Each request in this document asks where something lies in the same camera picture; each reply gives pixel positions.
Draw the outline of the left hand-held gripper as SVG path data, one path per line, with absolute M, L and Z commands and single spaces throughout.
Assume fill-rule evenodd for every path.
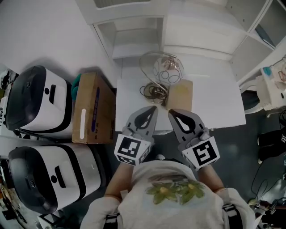
M 154 145 L 157 117 L 156 106 L 147 106 L 131 114 L 116 141 L 114 155 L 118 161 L 132 166 L 144 161 Z

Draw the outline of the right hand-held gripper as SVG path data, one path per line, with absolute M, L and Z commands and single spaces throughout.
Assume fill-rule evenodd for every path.
M 204 128 L 204 123 L 197 114 L 188 110 L 171 109 L 168 118 L 180 143 L 179 151 L 196 171 L 220 158 L 215 138 L 210 136 L 209 130 Z M 198 134 L 187 139 L 190 133 Z

